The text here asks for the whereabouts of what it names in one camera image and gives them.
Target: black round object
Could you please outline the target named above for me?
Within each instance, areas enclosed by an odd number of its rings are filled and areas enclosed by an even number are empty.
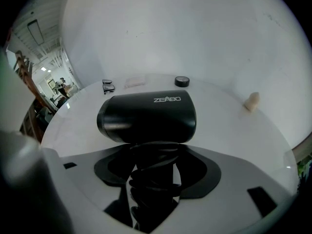
[[[190,79],[188,79],[186,76],[177,76],[175,78],[175,86],[185,88],[188,87],[190,84]]]
[[[185,90],[120,95],[104,102],[97,127],[116,142],[183,143],[195,133],[196,112]]]

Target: white platform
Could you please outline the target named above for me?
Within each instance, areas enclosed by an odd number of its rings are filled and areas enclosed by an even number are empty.
[[[126,78],[113,79],[116,90],[104,95],[101,82],[82,89],[70,98],[51,120],[42,146],[59,156],[90,153],[118,146],[97,127],[97,114],[108,98],[130,93],[183,89],[174,76],[146,75],[146,84],[124,89]],[[249,113],[241,102],[206,82],[191,78],[185,88],[196,109],[197,129],[188,142],[250,161],[282,185],[290,195],[298,184],[297,166],[287,141],[259,110]]]

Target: white curved wall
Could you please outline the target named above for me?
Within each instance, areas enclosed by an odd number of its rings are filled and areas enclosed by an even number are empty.
[[[282,0],[68,0],[62,41],[87,86],[124,74],[212,82],[260,109],[291,147],[312,131],[312,54]]]

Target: ceiling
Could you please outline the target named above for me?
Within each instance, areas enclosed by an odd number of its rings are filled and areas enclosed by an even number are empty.
[[[29,0],[13,23],[12,32],[39,60],[60,46],[59,19],[62,0]],[[44,43],[37,45],[27,24],[37,19]]]

